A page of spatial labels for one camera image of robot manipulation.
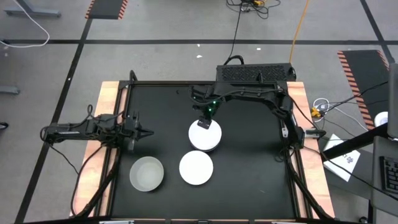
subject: white cable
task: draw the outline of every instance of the white cable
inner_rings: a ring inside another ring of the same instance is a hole
[[[367,128],[365,128],[357,119],[355,119],[354,117],[352,117],[352,116],[350,116],[350,115],[348,115],[348,114],[346,114],[344,111],[342,111],[342,110],[340,110],[339,108],[334,108],[334,109],[336,109],[336,110],[338,110],[338,111],[340,111],[340,112],[342,112],[344,115],[346,115],[347,117],[349,117],[349,118],[351,118],[351,119],[353,119],[354,121],[356,121],[363,129],[365,129],[365,131],[368,131],[368,129]]]
[[[15,46],[15,45],[9,45],[4,43],[3,41],[0,40],[0,43],[4,44],[5,46],[8,47],[15,47],[15,48],[28,48],[28,47],[42,47],[44,45],[47,44],[47,42],[50,40],[50,34],[47,32],[47,30],[45,30],[42,26],[40,26],[40,24],[38,24],[36,21],[34,21],[31,16],[25,11],[25,9],[16,1],[13,0],[19,7],[20,9],[22,9],[24,11],[24,13],[27,15],[27,17],[29,19],[31,19],[32,22],[34,22],[38,27],[40,27],[40,29],[42,29],[46,34],[47,34],[47,40],[43,43],[43,44],[39,44],[39,45],[26,45],[26,46]]]
[[[315,105],[316,102],[317,102],[318,100],[324,100],[324,101],[326,101],[326,103],[321,103],[321,104]],[[313,105],[313,107],[315,107],[317,110],[318,110],[318,107],[319,107],[320,105],[327,105],[328,108],[326,109],[326,111],[328,111],[329,108],[330,108],[330,102],[329,102],[329,100],[326,99],[326,98],[318,98],[318,99],[316,99],[316,100],[313,102],[312,105]],[[345,113],[344,111],[340,110],[340,109],[337,108],[337,107],[335,107],[334,109],[340,111],[340,113],[343,113],[343,114],[346,115],[347,117],[353,119],[353,120],[356,121],[363,129],[365,129],[365,131],[368,131],[368,129],[365,128],[365,127],[364,127],[357,119],[355,119],[353,116],[348,115],[347,113]]]

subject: black tray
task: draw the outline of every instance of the black tray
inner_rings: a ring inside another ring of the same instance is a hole
[[[188,139],[192,110],[183,84],[134,85],[127,114],[140,112],[153,136],[136,143],[134,154],[123,152],[110,201],[113,218],[271,219],[294,218],[294,199],[285,163],[274,157],[282,148],[280,122],[260,103],[230,101],[215,116],[223,137],[209,155],[214,171],[200,186],[184,182],[178,170]],[[153,156],[165,177],[153,192],[139,192],[130,183],[132,164]]]

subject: white paper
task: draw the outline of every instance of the white paper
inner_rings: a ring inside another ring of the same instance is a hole
[[[344,142],[344,141],[341,140],[336,135],[332,134],[330,140],[326,144],[325,149],[323,151],[325,152],[326,150],[330,149],[331,147],[338,145],[342,142]],[[332,159],[331,161],[334,162],[335,164],[341,166],[342,168],[348,170],[350,173],[352,173],[354,171],[355,165],[358,162],[360,155],[361,155],[361,153],[359,153],[357,150],[353,150],[352,152],[344,154],[339,157],[336,157],[336,158]],[[349,181],[349,178],[351,177],[351,175],[349,173],[347,173],[343,169],[340,169],[339,167],[335,166],[334,164],[332,164],[329,161],[324,162],[323,166],[347,182]]]

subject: wooden table frame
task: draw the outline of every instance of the wooden table frame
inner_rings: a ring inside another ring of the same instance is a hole
[[[101,86],[101,91],[99,93],[99,98],[95,110],[95,116],[103,113],[113,114],[115,112],[119,113],[124,110],[126,97],[127,97],[127,88],[123,88],[119,92],[119,86],[121,84],[119,82],[103,82]],[[295,100],[300,109],[304,112],[308,119],[311,119],[310,110],[308,107],[307,96],[305,94],[304,84],[302,82],[288,82],[288,91],[289,95]],[[120,99],[120,104],[118,106],[118,111],[115,111],[115,103],[117,98]],[[301,114],[301,112],[294,107],[294,116],[298,122],[298,125],[303,129],[312,128],[312,125],[305,119],[305,117]],[[318,150],[318,143],[316,139],[305,139],[305,146]],[[98,141],[89,141],[86,147],[85,155],[83,162],[88,158],[97,148],[99,148],[100,143]],[[78,188],[74,198],[74,209],[78,213],[81,211],[87,202],[90,201],[93,194],[97,191],[101,175],[103,174],[103,166],[105,162],[105,157],[110,156],[108,171],[112,167],[113,159],[116,154],[115,149],[111,149],[106,152],[106,148],[102,148],[89,162],[85,169],[82,171]],[[322,159],[319,154],[302,149],[300,151],[300,157],[302,160],[303,173],[305,176],[305,182],[307,184],[307,188],[317,200],[319,205],[327,212],[330,216],[334,217],[333,206],[331,204],[330,194],[328,185],[326,182],[325,173],[323,170]],[[296,157],[296,154],[292,156],[292,161],[294,167],[298,173],[300,171],[297,168],[296,160],[299,159]],[[99,215],[106,215],[108,209],[109,202],[109,193],[110,193],[110,185],[106,189],[103,194],[101,206],[99,209]],[[298,208],[300,210],[300,216],[302,218],[307,218],[307,210],[306,204],[303,199],[303,195],[300,189],[296,186],[296,194],[298,199]],[[317,218],[315,212],[312,211],[313,217]]]

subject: wooden table edge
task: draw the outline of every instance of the wooden table edge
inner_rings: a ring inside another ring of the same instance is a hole
[[[306,117],[311,119],[304,83],[288,82],[287,84],[289,88],[289,95],[296,101],[296,103],[298,104],[300,109],[304,112]],[[103,113],[113,113],[116,103],[116,96],[118,94],[118,86],[119,82],[102,83],[98,97],[98,102],[96,105],[95,116]],[[124,109],[126,94],[127,94],[126,89],[123,89],[119,111],[122,111]],[[303,117],[303,115],[296,107],[294,108],[294,115],[298,125],[301,126],[303,129],[306,128],[308,129],[312,127],[312,125]],[[89,141],[86,147],[83,162],[99,146],[100,143],[98,141]],[[315,139],[306,139],[305,146],[318,150],[318,143],[317,140]],[[114,152],[115,150],[113,150],[111,154],[111,163],[109,165],[109,168],[111,167],[113,162]],[[330,216],[334,217],[335,214],[333,211],[333,206],[331,204],[329,189],[326,182],[325,172],[323,170],[323,164],[320,155],[305,149],[301,150],[300,153],[302,156],[302,164],[305,173],[305,180],[307,182],[307,187],[309,191],[312,193],[312,195],[315,197],[315,199],[321,205],[324,211],[326,211],[327,214],[329,214]],[[104,157],[105,157],[105,148],[102,148],[100,152],[97,153],[97,155],[95,155],[91,159],[91,161],[87,163],[85,169],[82,171],[80,181],[78,184],[78,189],[76,191],[73,203],[75,211],[77,213],[84,208],[84,206],[87,204],[87,202],[90,200],[90,198],[98,189],[98,186],[100,184]],[[297,191],[300,216],[306,217],[303,195],[301,194],[301,191],[297,186],[296,186],[296,191]],[[102,198],[101,209],[99,212],[100,215],[106,214],[108,200],[109,200],[109,186],[104,192]]]

